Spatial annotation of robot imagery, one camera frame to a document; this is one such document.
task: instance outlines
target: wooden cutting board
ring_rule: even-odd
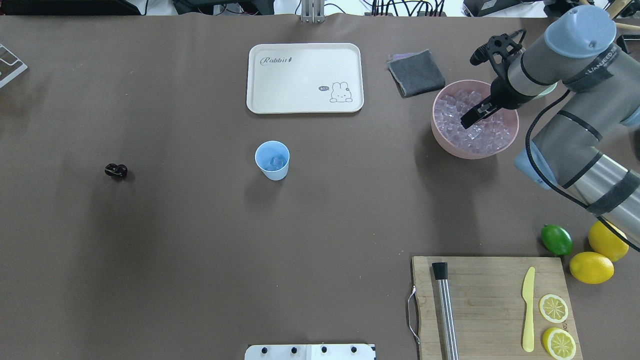
[[[578,332],[573,320],[564,270],[559,258],[502,258],[460,256],[413,257],[413,282],[416,287],[420,336],[420,359],[442,360],[440,298],[433,277],[432,263],[449,264],[449,288],[458,343],[463,360],[526,359],[550,360],[542,345],[542,333],[549,327],[567,330],[574,338],[574,359],[582,360]],[[533,352],[522,350],[525,302],[522,281],[530,266],[536,268]],[[555,324],[545,320],[538,310],[540,298],[553,293],[567,303],[569,316]]]

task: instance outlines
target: small black object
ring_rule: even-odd
[[[129,169],[127,169],[127,167],[123,164],[116,165],[114,163],[111,163],[104,167],[104,173],[108,176],[125,177],[127,176],[128,172]]]
[[[447,263],[432,263],[431,267],[433,267],[433,276],[435,276],[436,280],[448,279]]]

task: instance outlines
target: plastic knife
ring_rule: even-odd
[[[533,351],[533,278],[536,268],[533,266],[527,270],[527,275],[522,283],[522,298],[527,304],[527,314],[524,318],[524,330],[522,331],[522,348],[526,352]]]

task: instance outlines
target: brown tablecloth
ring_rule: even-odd
[[[544,224],[569,230],[577,253],[594,219],[513,166],[561,90],[520,110],[512,147],[461,160],[431,133],[436,92],[403,99],[386,60],[428,48],[448,83],[491,81],[468,63],[475,48],[521,27],[530,44],[548,23],[1,17],[0,43],[29,70],[0,89],[0,357],[242,359],[249,344],[366,342],[378,359],[415,359],[412,256],[548,256]],[[356,44],[362,110],[247,110],[249,50],[282,42]],[[639,138],[621,127],[601,150],[638,170]],[[253,161],[266,140],[291,151],[281,182]],[[586,359],[637,357],[638,263],[630,253],[598,286],[566,275]]]

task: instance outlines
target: light blue cup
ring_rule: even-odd
[[[269,179],[282,180],[289,171],[289,150],[281,142],[265,142],[255,151],[255,163]]]

